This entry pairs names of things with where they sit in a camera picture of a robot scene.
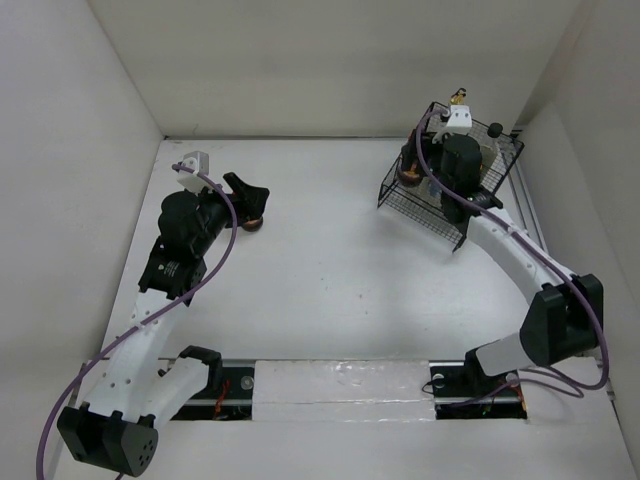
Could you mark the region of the dark soy sauce bottle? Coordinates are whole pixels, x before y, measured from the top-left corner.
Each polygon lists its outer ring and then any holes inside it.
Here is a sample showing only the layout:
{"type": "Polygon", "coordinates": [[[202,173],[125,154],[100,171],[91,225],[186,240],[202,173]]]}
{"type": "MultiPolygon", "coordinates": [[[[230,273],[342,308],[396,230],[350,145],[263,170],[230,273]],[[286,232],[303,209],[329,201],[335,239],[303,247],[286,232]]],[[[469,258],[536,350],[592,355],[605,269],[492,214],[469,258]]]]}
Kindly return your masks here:
{"type": "Polygon", "coordinates": [[[479,141],[483,168],[489,169],[498,156],[499,139],[502,133],[503,126],[498,122],[493,122],[486,128],[482,139],[479,141]]]}

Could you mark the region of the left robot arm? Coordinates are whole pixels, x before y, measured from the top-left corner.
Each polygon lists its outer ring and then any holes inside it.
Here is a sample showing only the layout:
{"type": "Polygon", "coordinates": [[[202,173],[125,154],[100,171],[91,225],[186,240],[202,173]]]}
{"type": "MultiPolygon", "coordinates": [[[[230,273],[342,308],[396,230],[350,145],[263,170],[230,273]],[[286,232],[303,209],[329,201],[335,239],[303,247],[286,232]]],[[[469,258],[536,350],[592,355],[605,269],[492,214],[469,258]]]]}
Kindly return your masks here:
{"type": "Polygon", "coordinates": [[[56,426],[73,458],[138,477],[157,449],[159,430],[195,394],[222,387],[219,352],[187,346],[165,373],[157,361],[195,293],[216,274],[205,255],[225,230],[261,228],[269,191],[229,172],[229,192],[192,168],[177,166],[182,190],[161,203],[159,235],[139,279],[128,329],[101,353],[106,369],[78,407],[59,406],[56,426]]]}

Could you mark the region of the white shaker jar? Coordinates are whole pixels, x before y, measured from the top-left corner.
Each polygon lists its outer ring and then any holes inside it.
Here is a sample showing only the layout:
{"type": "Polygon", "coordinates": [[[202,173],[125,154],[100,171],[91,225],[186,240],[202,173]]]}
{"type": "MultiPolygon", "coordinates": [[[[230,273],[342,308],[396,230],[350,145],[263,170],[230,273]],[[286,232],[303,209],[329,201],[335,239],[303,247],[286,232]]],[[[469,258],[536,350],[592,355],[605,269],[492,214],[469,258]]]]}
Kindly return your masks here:
{"type": "Polygon", "coordinates": [[[429,197],[433,200],[437,200],[441,194],[441,186],[438,179],[427,178],[427,192],[429,197]]]}

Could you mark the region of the clear glass oil bottle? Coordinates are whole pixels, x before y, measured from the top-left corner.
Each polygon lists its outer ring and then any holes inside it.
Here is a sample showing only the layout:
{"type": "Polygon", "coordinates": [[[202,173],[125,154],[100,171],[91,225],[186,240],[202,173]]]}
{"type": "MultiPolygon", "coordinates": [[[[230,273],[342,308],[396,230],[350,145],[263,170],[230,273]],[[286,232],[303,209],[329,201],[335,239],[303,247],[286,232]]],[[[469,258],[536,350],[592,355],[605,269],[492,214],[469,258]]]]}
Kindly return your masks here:
{"type": "Polygon", "coordinates": [[[464,105],[466,102],[467,90],[464,87],[459,88],[449,99],[450,106],[464,105]]]}

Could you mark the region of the small brown jar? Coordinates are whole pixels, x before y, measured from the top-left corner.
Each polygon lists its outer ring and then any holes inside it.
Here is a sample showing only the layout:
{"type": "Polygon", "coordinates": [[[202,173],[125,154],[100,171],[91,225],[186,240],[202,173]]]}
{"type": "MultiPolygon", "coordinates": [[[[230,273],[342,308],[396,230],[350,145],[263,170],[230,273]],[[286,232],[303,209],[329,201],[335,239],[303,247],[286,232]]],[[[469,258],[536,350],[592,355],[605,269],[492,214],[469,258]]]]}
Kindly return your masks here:
{"type": "Polygon", "coordinates": [[[264,223],[264,218],[260,217],[258,219],[246,221],[242,225],[242,228],[246,232],[254,233],[254,232],[257,232],[257,231],[259,231],[261,229],[261,227],[263,226],[263,223],[264,223]]]}

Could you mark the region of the red lid sauce jar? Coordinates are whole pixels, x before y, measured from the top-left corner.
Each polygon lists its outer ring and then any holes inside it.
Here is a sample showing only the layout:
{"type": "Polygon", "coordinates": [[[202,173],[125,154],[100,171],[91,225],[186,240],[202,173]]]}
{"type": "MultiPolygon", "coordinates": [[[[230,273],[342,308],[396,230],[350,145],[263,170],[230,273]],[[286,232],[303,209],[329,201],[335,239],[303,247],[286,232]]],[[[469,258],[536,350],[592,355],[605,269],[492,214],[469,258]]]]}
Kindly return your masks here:
{"type": "Polygon", "coordinates": [[[396,178],[402,185],[412,188],[419,186],[424,176],[417,153],[409,144],[404,145],[399,154],[396,178]]]}

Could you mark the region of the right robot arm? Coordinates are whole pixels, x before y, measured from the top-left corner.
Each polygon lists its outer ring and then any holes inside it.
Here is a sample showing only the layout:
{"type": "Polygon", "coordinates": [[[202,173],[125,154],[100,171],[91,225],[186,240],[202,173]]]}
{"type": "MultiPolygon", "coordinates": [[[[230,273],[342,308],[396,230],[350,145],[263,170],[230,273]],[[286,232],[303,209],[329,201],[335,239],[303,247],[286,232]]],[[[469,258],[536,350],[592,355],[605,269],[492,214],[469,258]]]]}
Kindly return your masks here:
{"type": "Polygon", "coordinates": [[[527,382],[574,398],[602,388],[555,369],[555,364],[598,348],[607,349],[603,332],[602,283],[577,275],[536,245],[512,220],[503,204],[480,181],[478,142],[463,134],[437,138],[416,127],[401,150],[402,173],[428,178],[440,190],[447,221],[484,250],[518,287],[528,304],[520,329],[468,351],[452,383],[464,388],[464,404],[478,403],[527,382]]]}

